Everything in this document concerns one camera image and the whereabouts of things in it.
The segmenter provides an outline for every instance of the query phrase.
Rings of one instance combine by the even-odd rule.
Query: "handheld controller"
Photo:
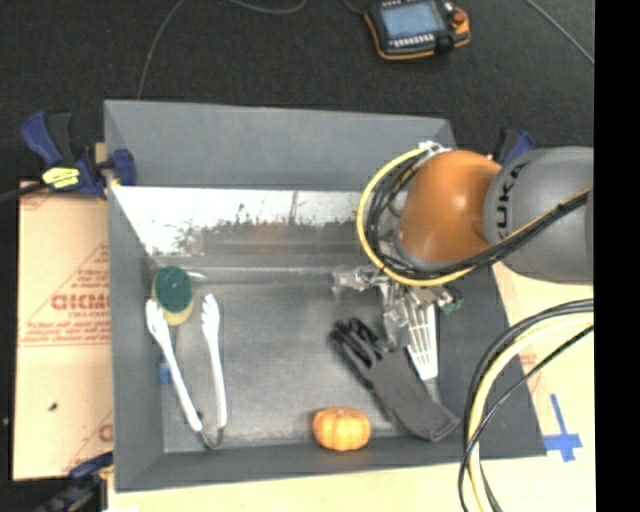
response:
[[[449,1],[377,0],[364,18],[383,59],[428,57],[471,38],[469,17]]]

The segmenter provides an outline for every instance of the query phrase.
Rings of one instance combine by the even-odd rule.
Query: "white tongs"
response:
[[[189,392],[184,384],[182,373],[178,367],[175,352],[171,343],[171,332],[169,325],[164,318],[162,309],[153,299],[147,300],[146,304],[147,327],[153,335],[169,364],[171,379],[173,380],[180,405],[187,418],[191,430],[200,434],[205,445],[209,448],[217,448],[222,442],[222,434],[227,424],[227,400],[224,388],[224,377],[222,373],[222,362],[220,361],[220,347],[218,343],[218,331],[220,327],[220,310],[218,303],[212,294],[205,297],[202,307],[202,330],[204,332],[209,355],[211,357],[211,367],[213,371],[213,381],[216,392],[216,429],[217,438],[212,441],[204,430],[204,426],[195,406],[189,396]]]

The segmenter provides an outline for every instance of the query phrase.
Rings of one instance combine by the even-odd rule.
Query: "blue clamp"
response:
[[[21,126],[27,146],[45,163],[42,181],[56,192],[77,192],[104,199],[106,181],[101,171],[111,168],[117,172],[122,185],[136,184],[133,156],[126,149],[114,151],[110,159],[96,163],[88,151],[75,154],[69,140],[71,114],[50,115],[39,110]]]

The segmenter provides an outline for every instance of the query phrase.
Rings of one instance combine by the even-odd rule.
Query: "black glove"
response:
[[[371,384],[387,411],[412,434],[428,441],[444,439],[460,419],[436,402],[420,380],[405,349],[384,351],[377,337],[357,318],[337,322],[331,332],[360,375]]]

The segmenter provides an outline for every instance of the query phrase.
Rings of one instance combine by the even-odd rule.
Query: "yellow cable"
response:
[[[440,277],[436,277],[436,278],[432,278],[432,279],[412,279],[410,277],[406,277],[406,276],[403,276],[401,274],[398,274],[397,272],[394,272],[393,270],[391,270],[390,268],[385,266],[384,262],[378,257],[378,255],[375,253],[375,251],[369,245],[369,241],[367,240],[367,236],[366,236],[366,233],[365,233],[364,211],[365,211],[365,207],[366,207],[367,201],[369,200],[369,196],[373,192],[373,189],[378,185],[378,183],[380,183],[382,178],[384,178],[387,174],[389,174],[398,165],[402,164],[403,162],[406,162],[407,160],[409,160],[409,159],[411,159],[411,158],[413,158],[415,156],[418,156],[418,155],[420,155],[422,153],[425,153],[426,151],[427,151],[427,149],[423,149],[423,148],[413,149],[413,150],[408,151],[408,152],[404,153],[403,155],[400,155],[399,157],[391,160],[388,164],[386,164],[385,166],[380,168],[373,175],[373,178],[371,178],[371,181],[369,181],[369,183],[367,183],[367,186],[365,187],[364,191],[362,192],[362,195],[360,196],[360,202],[358,203],[358,209],[356,211],[356,230],[357,230],[357,233],[358,233],[358,239],[360,241],[360,245],[364,249],[365,253],[367,254],[367,257],[369,258],[369,260],[377,268],[381,269],[391,279],[393,279],[394,281],[397,281],[397,282],[399,282],[401,284],[407,285],[407,286],[420,286],[420,287],[424,287],[424,286],[440,286],[440,285],[443,285],[443,284],[446,284],[446,283],[450,283],[451,281],[454,281],[454,280],[458,279],[459,277],[462,277],[465,274],[468,274],[469,272],[471,272],[472,270],[474,270],[476,268],[476,266],[471,266],[469,268],[458,270],[456,272],[452,272],[450,274],[447,274],[447,275],[444,275],[444,276],[440,276]],[[591,187],[587,187],[587,188],[581,190],[580,192],[578,192],[577,194],[575,194],[573,196],[570,196],[569,198],[565,199],[563,202],[560,203],[560,205],[562,206],[564,204],[567,204],[570,201],[572,201],[573,199],[575,199],[576,197],[578,197],[580,195],[583,195],[583,194],[587,194],[590,190],[591,190]],[[501,243],[505,243],[508,240],[510,240],[511,238],[513,238],[516,235],[520,234],[522,231],[527,229],[529,226],[531,226],[535,222],[538,222],[541,218],[543,218],[544,216],[548,215],[549,213],[550,212],[546,212],[546,213],[536,217],[532,221],[528,222],[527,224],[521,226],[520,228],[516,229],[513,233],[511,233],[510,235],[505,237],[502,240]]]
[[[593,315],[592,313],[576,313],[579,315]],[[565,318],[563,321],[558,321],[557,318],[551,318],[544,322],[541,322],[541,325],[537,329],[529,329],[522,335],[520,335],[512,345],[507,347],[503,352],[500,353],[498,357],[496,357],[495,361],[487,368],[482,380],[478,385],[478,389],[473,401],[473,405],[471,406],[469,412],[469,425],[468,425],[468,437],[467,441],[470,441],[471,438],[475,435],[476,430],[480,426],[480,423],[483,419],[484,406],[486,404],[487,397],[489,396],[489,392],[498,378],[498,376],[502,373],[504,368],[509,364],[509,362],[516,357],[522,349],[526,346],[535,342],[538,338],[542,337],[542,335],[548,336],[550,331],[558,330],[560,328],[566,329],[568,325],[576,324],[581,328],[587,327],[588,325],[592,325],[593,321],[586,320],[584,318]],[[486,489],[484,487],[484,482],[482,478],[482,470],[480,468],[480,443],[476,443],[475,448],[471,452],[471,456],[469,457],[469,480],[471,481],[471,486],[473,488],[474,495],[476,497],[476,502],[480,507],[482,512],[488,511],[491,512],[491,504],[489,503],[489,498],[486,494]]]

